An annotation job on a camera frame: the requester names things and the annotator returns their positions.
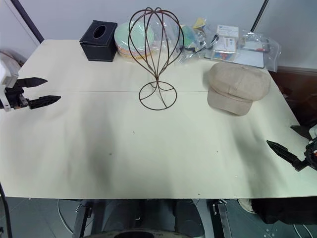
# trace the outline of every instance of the wire hat stand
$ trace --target wire hat stand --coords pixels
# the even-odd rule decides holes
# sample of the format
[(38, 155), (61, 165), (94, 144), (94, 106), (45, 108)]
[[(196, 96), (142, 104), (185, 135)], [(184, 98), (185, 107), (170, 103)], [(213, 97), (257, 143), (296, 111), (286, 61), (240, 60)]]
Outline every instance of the wire hat stand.
[[(169, 42), (169, 37), (167, 35), (166, 24), (164, 23), (164, 18), (171, 20), (176, 24), (177, 27), (177, 39), (175, 46)], [(153, 51), (151, 47), (153, 47), (149, 43), (148, 39), (148, 30), (151, 20), (156, 20), (159, 27), (160, 36), (158, 41), (158, 60), (154, 60)], [(135, 46), (133, 39), (131, 37), (131, 32), (133, 28), (136, 26), (137, 22), (143, 22), (144, 26), (144, 52), (140, 52), (139, 49)], [(177, 99), (176, 89), (169, 83), (163, 82), (159, 80), (161, 74), (166, 70), (166, 68), (172, 64), (182, 53), (182, 49), (184, 48), (184, 34), (180, 23), (177, 17), (170, 11), (162, 10), (160, 7), (155, 8), (154, 10), (150, 7), (146, 9), (137, 11), (134, 13), (129, 21), (129, 35), (128, 35), (128, 47), (132, 58), (142, 66), (146, 71), (148, 71), (153, 77), (155, 81), (149, 82), (145, 84), (139, 91), (139, 100), (141, 104), (151, 110), (161, 111), (167, 108), (170, 108)], [(162, 57), (162, 47), (164, 47), (167, 51), (167, 55), (165, 58)], [(177, 52), (174, 59), (172, 59), (172, 55), (174, 52)], [(144, 65), (140, 63), (137, 58), (144, 62)], [(169, 100), (162, 96), (162, 93), (168, 95)], [(153, 100), (149, 100), (150, 98), (156, 97), (158, 95), (158, 99), (160, 100), (160, 106), (154, 107)]]

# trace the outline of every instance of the paper plate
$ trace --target paper plate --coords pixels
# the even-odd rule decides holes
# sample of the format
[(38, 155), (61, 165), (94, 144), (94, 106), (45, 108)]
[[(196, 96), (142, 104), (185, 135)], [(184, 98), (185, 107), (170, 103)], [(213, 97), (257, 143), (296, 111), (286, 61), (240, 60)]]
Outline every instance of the paper plate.
[[(129, 36), (129, 22), (123, 23), (116, 28), (114, 33), (114, 40), (116, 45), (119, 48), (122, 48), (123, 50), (129, 52), (128, 36)], [(154, 42), (154, 32), (150, 26), (148, 27), (147, 37), (148, 37), (149, 45), (151, 46)], [(145, 29), (144, 29), (143, 23), (137, 22), (134, 25), (131, 32), (131, 38), (135, 47), (138, 49), (138, 51), (140, 53), (143, 53), (141, 52), (145, 50), (144, 49)], [(133, 53), (137, 53), (132, 44), (130, 44), (130, 48)]]

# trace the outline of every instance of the beige cap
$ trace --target beige cap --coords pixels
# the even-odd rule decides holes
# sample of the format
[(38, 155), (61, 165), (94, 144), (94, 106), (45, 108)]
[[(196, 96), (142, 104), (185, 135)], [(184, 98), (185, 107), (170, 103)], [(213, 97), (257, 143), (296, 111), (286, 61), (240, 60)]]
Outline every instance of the beige cap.
[(209, 71), (208, 104), (243, 116), (252, 102), (269, 91), (270, 76), (257, 68), (234, 63), (216, 63)]

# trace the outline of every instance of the black cable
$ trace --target black cable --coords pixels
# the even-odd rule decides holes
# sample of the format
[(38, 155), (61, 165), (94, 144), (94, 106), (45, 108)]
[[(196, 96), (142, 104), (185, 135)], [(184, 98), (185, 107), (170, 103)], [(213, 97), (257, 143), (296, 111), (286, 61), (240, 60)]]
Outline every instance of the black cable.
[(8, 203), (6, 202), (5, 194), (4, 194), (4, 191), (3, 191), (1, 183), (0, 183), (0, 195), (1, 195), (1, 200), (2, 200), (2, 203), (3, 203), (3, 207), (4, 207), (7, 236), (8, 236), (8, 238), (12, 238), (9, 207), (8, 207)]
[(260, 18), (261, 18), (261, 16), (262, 16), (262, 14), (263, 14), (265, 8), (266, 8), (267, 3), (268, 3), (268, 0), (264, 0), (263, 5), (262, 5), (262, 7), (261, 7), (261, 9), (260, 9), (260, 11), (259, 11), (259, 13), (258, 13), (258, 16), (256, 17), (256, 20), (255, 20), (255, 22), (253, 23), (253, 26), (252, 26), (252, 28), (251, 28), (251, 32), (254, 32), (254, 30), (256, 29), (256, 26), (257, 26), (257, 24), (258, 24), (258, 22), (259, 22), (259, 20), (260, 20)]
[(30, 28), (30, 30), (32, 31), (32, 33), (34, 34), (36, 39), (38, 39), (38, 41), (40, 43), (42, 43), (42, 41), (44, 40), (43, 36), (41, 35), (39, 30), (34, 25), (33, 21), (31, 20), (29, 15), (26, 13), (26, 11), (24, 10), (24, 7), (21, 5), (19, 0), (11, 0), (11, 2), (13, 4), (13, 6), (16, 8), (16, 10), (19, 12), (19, 14), (21, 15), (22, 19), (28, 25), (28, 27)]

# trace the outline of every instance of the cable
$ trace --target cable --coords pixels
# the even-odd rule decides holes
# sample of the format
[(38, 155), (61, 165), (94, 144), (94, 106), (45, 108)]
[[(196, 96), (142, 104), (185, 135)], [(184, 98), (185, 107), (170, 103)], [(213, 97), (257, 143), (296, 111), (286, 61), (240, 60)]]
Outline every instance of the cable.
[(10, 212), (9, 212), (8, 203), (6, 202), (5, 194), (4, 194), (1, 183), (0, 183), (0, 195), (1, 195), (1, 200), (3, 203), (3, 207), (4, 207), (7, 236), (8, 236), (8, 238), (12, 238)]
[[(302, 236), (299, 234), (298, 230), (296, 229), (295, 225), (293, 225), (293, 227), (294, 227), (295, 232), (296, 232), (296, 234), (298, 235), (298, 237), (299, 237), (299, 238), (302, 238)], [(303, 225), (303, 227), (304, 227), (304, 228), (306, 229), (306, 231), (309, 233), (309, 236), (310, 236), (311, 238), (314, 238), (313, 235), (312, 235), (312, 233), (308, 230), (308, 228), (307, 228), (305, 225)]]
[(65, 219), (64, 219), (64, 217), (63, 217), (63, 215), (62, 215), (61, 212), (60, 212), (59, 199), (57, 200), (57, 210), (58, 210), (59, 217), (60, 217), (61, 221), (63, 222), (65, 228), (66, 228), (70, 233), (73, 234), (73, 230), (72, 230), (72, 229), (69, 227), (69, 225), (66, 223), (66, 221), (65, 221)]

